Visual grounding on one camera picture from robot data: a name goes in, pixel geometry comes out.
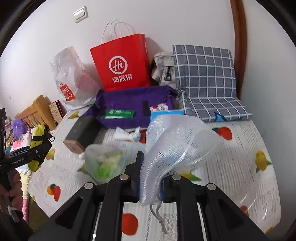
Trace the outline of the person left hand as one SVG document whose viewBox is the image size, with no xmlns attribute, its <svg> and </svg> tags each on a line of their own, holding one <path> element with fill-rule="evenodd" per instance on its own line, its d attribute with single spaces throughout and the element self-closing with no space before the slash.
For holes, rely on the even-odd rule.
<svg viewBox="0 0 296 241">
<path fill-rule="evenodd" d="M 8 209 L 6 207 L 4 197 L 11 197 L 11 205 L 18 211 L 22 210 L 23 207 L 23 191 L 20 173 L 13 170 L 12 182 L 13 187 L 10 191 L 6 190 L 1 184 L 1 212 L 8 214 Z"/>
</svg>

